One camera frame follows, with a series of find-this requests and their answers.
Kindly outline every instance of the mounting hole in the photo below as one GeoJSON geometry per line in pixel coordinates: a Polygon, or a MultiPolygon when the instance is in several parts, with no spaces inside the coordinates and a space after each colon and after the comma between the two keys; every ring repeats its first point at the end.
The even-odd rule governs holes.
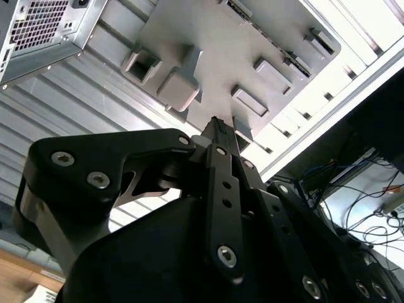
{"type": "Polygon", "coordinates": [[[232,188],[232,186],[227,182],[223,182],[223,186],[226,187],[227,189],[232,188]]]}
{"type": "Polygon", "coordinates": [[[286,226],[282,226],[281,229],[282,229],[282,232],[284,232],[287,235],[290,235],[290,230],[286,226]]]}
{"type": "Polygon", "coordinates": [[[227,208],[231,208],[233,205],[232,203],[228,200],[228,199],[223,199],[222,203],[224,206],[226,206],[227,208]]]}

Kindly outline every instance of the cable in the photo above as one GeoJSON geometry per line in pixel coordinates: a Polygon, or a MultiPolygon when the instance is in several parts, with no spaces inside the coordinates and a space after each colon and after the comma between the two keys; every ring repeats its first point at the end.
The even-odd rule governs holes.
{"type": "Polygon", "coordinates": [[[367,160],[367,161],[370,162],[370,163],[379,165],[379,166],[387,167],[388,169],[393,169],[394,168],[394,166],[392,164],[390,164],[390,163],[389,164],[382,164],[382,163],[379,163],[379,162],[377,162],[375,160],[367,160]]]}
{"type": "Polygon", "coordinates": [[[394,182],[394,180],[397,178],[397,176],[398,176],[399,173],[400,173],[400,171],[397,170],[397,172],[394,174],[393,178],[391,178],[389,184],[386,186],[386,189],[384,189],[384,190],[382,190],[382,191],[376,191],[375,193],[366,194],[365,196],[356,199],[356,200],[349,206],[349,209],[348,209],[348,212],[347,212],[347,218],[346,218],[346,220],[345,220],[345,227],[346,227],[347,230],[349,229],[349,228],[348,228],[348,220],[349,220],[349,216],[350,216],[350,214],[351,214],[352,208],[354,208],[354,206],[355,206],[359,201],[361,201],[362,199],[364,199],[364,198],[366,198],[366,197],[380,198],[380,197],[384,196],[389,190],[396,189],[396,188],[399,188],[399,187],[404,186],[404,184],[402,184],[402,185],[396,186],[396,187],[394,187],[394,188],[390,188],[390,186],[392,185],[392,183],[394,182]]]}
{"type": "Polygon", "coordinates": [[[334,223],[334,220],[333,220],[333,215],[331,214],[330,209],[328,208],[326,200],[323,199],[323,202],[324,202],[324,205],[325,205],[325,207],[327,209],[328,214],[330,215],[330,221],[331,221],[331,224],[333,225],[333,229],[336,232],[336,226],[335,226],[335,223],[334,223]]]}
{"type": "Polygon", "coordinates": [[[27,245],[25,245],[25,244],[23,244],[23,243],[16,243],[16,244],[14,244],[15,246],[22,246],[22,247],[24,247],[25,249],[28,249],[28,251],[31,251],[31,249],[27,246],[27,245]]]}
{"type": "Polygon", "coordinates": [[[401,248],[398,248],[398,247],[395,247],[395,246],[390,246],[390,245],[388,247],[397,249],[398,251],[401,251],[402,253],[404,253],[404,250],[402,250],[401,248]]]}
{"type": "Polygon", "coordinates": [[[361,191],[360,189],[350,187],[350,186],[346,186],[346,185],[332,185],[332,184],[330,184],[328,187],[344,187],[344,188],[352,189],[353,191],[357,191],[357,192],[362,193],[362,194],[367,194],[364,191],[361,191]]]}
{"type": "Polygon", "coordinates": [[[333,170],[331,171],[330,178],[329,178],[328,182],[325,184],[325,186],[323,186],[322,190],[320,190],[320,194],[319,194],[315,204],[313,205],[312,210],[315,210],[319,206],[319,204],[321,202],[321,199],[323,198],[324,193],[326,192],[326,190],[328,188],[328,185],[331,183],[331,180],[333,179],[334,173],[336,172],[336,170],[338,168],[338,166],[337,166],[338,161],[341,159],[341,156],[343,155],[344,151],[347,149],[348,143],[349,143],[349,141],[350,141],[350,139],[352,138],[353,135],[354,135],[354,132],[351,132],[348,135],[348,138],[345,140],[344,144],[342,145],[342,148],[341,148],[340,152],[338,153],[338,156],[337,156],[337,158],[336,158],[336,160],[334,162],[334,167],[333,167],[333,170]]]}

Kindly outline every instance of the metal frame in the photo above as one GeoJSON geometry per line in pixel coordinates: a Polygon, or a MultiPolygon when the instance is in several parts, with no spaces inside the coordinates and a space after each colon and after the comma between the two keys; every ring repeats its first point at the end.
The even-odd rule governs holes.
{"type": "Polygon", "coordinates": [[[261,171],[264,181],[275,175],[286,164],[303,152],[327,130],[365,100],[374,90],[404,67],[404,38],[387,50],[353,82],[335,96],[289,139],[286,149],[272,154],[273,160],[261,171]]]}
{"type": "Polygon", "coordinates": [[[30,11],[30,1],[19,0],[10,1],[9,3],[2,1],[0,3],[0,28],[3,30],[0,32],[0,41],[4,41],[4,45],[0,49],[0,51],[2,50],[0,59],[5,58],[7,53],[7,60],[0,62],[0,71],[4,71],[3,76],[0,73],[1,88],[7,89],[11,85],[25,80],[28,76],[49,69],[53,64],[80,54],[106,4],[107,0],[91,0],[82,9],[73,10],[69,7],[61,22],[75,18],[75,20],[81,19],[80,23],[72,21],[67,28],[60,23],[52,44],[37,45],[26,50],[14,52],[16,44],[8,43],[11,38],[12,27],[16,20],[26,18],[27,13],[30,11]]]}

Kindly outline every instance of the corrugated metal wall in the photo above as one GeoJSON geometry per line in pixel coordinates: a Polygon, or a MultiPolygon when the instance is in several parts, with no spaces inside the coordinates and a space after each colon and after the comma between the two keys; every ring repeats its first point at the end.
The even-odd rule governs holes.
{"type": "Polygon", "coordinates": [[[156,0],[110,0],[84,54],[0,93],[0,200],[14,205],[29,146],[41,138],[155,128],[198,133],[120,75],[156,0]]]}

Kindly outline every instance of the bolt head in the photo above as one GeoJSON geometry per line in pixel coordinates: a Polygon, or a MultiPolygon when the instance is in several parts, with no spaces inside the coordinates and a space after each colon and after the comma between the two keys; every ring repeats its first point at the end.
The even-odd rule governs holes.
{"type": "Polygon", "coordinates": [[[65,151],[57,151],[51,156],[52,161],[58,166],[67,167],[74,164],[74,157],[65,151]]]}
{"type": "Polygon", "coordinates": [[[285,194],[287,194],[289,192],[288,188],[284,185],[279,185],[279,189],[281,191],[283,191],[285,194]]]}
{"type": "Polygon", "coordinates": [[[228,268],[233,268],[237,264],[237,257],[233,250],[227,246],[220,246],[217,250],[219,260],[228,268]]]}
{"type": "Polygon", "coordinates": [[[98,189],[105,189],[109,186],[110,180],[103,172],[91,172],[87,176],[87,182],[98,189]]]}
{"type": "Polygon", "coordinates": [[[188,144],[189,144],[189,140],[188,140],[187,138],[185,138],[185,137],[180,136],[180,137],[178,138],[178,140],[179,140],[182,144],[185,144],[185,145],[188,145],[188,144]]]}
{"type": "Polygon", "coordinates": [[[253,168],[254,168],[254,165],[253,165],[250,161],[248,161],[248,160],[244,160],[244,164],[245,164],[249,169],[253,169],[253,168]]]}

